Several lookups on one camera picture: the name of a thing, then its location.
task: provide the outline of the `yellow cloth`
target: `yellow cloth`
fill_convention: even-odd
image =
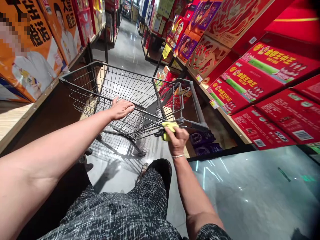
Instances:
[[[179,125],[176,122],[163,122],[162,126],[163,127],[168,127],[170,129],[170,131],[174,132],[174,133],[176,132],[176,130],[174,130],[173,127],[179,127]],[[171,141],[169,135],[166,132],[163,133],[162,140],[164,140],[166,142]]]

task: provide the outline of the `black patterned clothing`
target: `black patterned clothing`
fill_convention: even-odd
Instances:
[[[40,239],[182,239],[166,220],[171,165],[155,160],[127,194],[97,194],[89,185],[73,203],[60,226]],[[214,224],[203,226],[197,239],[230,239]]]

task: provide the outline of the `cart wire mesh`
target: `cart wire mesh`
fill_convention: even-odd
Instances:
[[[70,89],[75,109],[86,116],[111,108],[116,96],[132,102],[134,111],[109,126],[134,141],[154,134],[164,121],[184,122],[183,98],[190,87],[181,82],[162,81],[102,62],[93,62],[60,80]]]

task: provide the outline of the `shopping cart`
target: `shopping cart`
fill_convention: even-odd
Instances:
[[[162,81],[98,61],[64,74],[60,81],[70,89],[69,96],[74,100],[75,109],[86,116],[109,109],[116,96],[132,102],[135,108],[131,113],[109,124],[115,131],[103,132],[128,139],[139,156],[146,153],[140,150],[136,141],[150,135],[160,136],[164,132],[163,122],[208,130],[192,81],[179,78],[174,82]],[[182,115],[183,100],[190,93],[198,122]]]

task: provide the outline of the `bracelet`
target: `bracelet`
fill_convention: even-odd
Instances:
[[[184,157],[184,154],[181,154],[179,156],[172,156],[172,158],[178,158],[178,157]]]

